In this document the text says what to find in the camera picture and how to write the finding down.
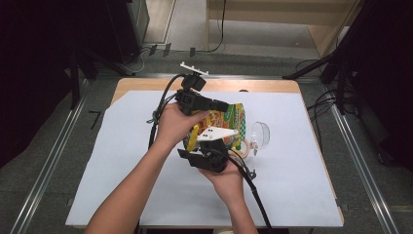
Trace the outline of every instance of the snack bag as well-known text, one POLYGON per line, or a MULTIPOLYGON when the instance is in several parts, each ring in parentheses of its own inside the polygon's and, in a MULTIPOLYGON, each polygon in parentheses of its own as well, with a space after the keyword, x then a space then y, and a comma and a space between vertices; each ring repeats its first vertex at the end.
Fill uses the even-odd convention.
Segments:
POLYGON ((208 127, 218 127, 224 129, 238 130, 238 134, 223 138, 228 149, 236 147, 241 149, 241 142, 245 139, 245 112, 241 103, 230 104, 227 112, 210 110, 209 115, 201 122, 196 124, 183 143, 189 152, 198 148, 197 137, 208 127))

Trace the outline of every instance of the person's left hand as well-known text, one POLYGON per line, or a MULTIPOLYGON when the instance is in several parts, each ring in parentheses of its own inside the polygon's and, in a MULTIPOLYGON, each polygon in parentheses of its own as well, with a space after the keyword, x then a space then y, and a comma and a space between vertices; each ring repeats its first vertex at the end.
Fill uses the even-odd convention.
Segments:
POLYGON ((200 111, 197 114, 186 116, 180 109, 178 103, 165 106, 159 121, 156 141, 167 143, 174 148, 189 133, 192 127, 205 119, 208 111, 200 111))

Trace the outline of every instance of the white paper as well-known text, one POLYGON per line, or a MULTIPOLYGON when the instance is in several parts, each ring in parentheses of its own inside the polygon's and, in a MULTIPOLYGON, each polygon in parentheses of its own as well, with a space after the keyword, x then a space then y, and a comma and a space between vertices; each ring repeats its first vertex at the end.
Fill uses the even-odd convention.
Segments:
MULTIPOLYGON (((246 163, 273 226, 342 226, 317 142, 300 94, 202 92, 208 98, 241 102, 246 137, 253 123, 266 123, 270 142, 246 163)), ((162 92, 130 91, 107 109, 94 152, 79 184, 66 225, 85 226, 109 193, 147 151, 152 125, 146 121, 162 92)), ((142 214, 141 226, 231 226, 212 185, 172 150, 142 214)), ((257 226, 264 219, 247 184, 247 205, 257 226)))

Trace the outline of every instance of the hand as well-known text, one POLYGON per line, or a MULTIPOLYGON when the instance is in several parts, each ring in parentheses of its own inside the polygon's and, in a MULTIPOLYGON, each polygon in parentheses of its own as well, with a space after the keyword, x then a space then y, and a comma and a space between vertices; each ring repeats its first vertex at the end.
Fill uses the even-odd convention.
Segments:
POLYGON ((244 202, 243 176, 231 161, 221 173, 203 169, 200 172, 213 184, 216 193, 228 207, 244 202))
POLYGON ((197 114, 186 116, 180 109, 178 103, 165 106, 164 112, 159 121, 158 133, 155 141, 161 141, 170 148, 174 148, 189 133, 192 127, 205 119, 208 111, 201 111, 197 114))

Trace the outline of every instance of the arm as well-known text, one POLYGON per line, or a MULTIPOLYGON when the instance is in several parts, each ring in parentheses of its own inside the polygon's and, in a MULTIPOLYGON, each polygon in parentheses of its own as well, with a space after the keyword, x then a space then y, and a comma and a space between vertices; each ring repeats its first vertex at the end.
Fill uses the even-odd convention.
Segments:
POLYGON ((237 166, 228 162, 227 168, 219 174, 206 170, 200 172, 213 184, 216 193, 227 206, 234 233, 258 233, 245 203, 243 177, 237 166))
POLYGON ((170 152, 206 116, 207 112, 185 116, 176 103, 167 105, 153 145, 103 201, 89 222, 86 233, 131 234, 170 152))

